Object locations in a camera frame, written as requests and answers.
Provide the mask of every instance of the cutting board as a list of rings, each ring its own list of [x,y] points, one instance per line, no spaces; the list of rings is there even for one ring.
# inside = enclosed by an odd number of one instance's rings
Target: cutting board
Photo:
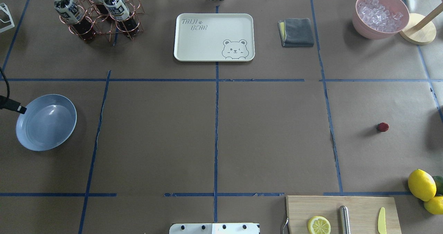
[[[349,210],[352,234],[378,234],[377,220],[381,207],[386,209],[387,234],[401,234],[397,207],[393,197],[286,196],[290,234],[309,234],[307,222],[323,216],[331,223],[331,234],[341,234],[338,208]]]

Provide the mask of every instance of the wooden disc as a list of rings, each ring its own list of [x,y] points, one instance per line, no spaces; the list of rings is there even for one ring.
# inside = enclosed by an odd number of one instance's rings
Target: wooden disc
[[[431,43],[437,35],[437,29],[434,23],[429,22],[419,30],[413,29],[425,16],[418,13],[409,14],[408,25],[400,31],[400,35],[409,42],[416,45],[427,45]]]

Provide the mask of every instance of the bear face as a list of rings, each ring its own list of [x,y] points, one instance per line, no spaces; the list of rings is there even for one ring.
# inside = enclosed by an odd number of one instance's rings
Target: bear face
[[[246,59],[249,55],[249,51],[246,48],[247,42],[244,39],[238,42],[232,42],[227,39],[223,41],[223,45],[225,48],[223,48],[221,54],[225,59]]]

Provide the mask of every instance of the folded towel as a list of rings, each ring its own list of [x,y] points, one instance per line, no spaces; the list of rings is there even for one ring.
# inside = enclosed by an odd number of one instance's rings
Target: folded towel
[[[314,36],[308,18],[287,18],[278,21],[283,47],[312,47]]]

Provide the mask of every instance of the yellow knife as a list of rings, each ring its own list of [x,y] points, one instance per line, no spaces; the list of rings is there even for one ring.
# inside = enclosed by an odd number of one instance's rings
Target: yellow knife
[[[378,232],[380,234],[386,234],[386,216],[385,208],[380,208],[380,213],[378,213]]]

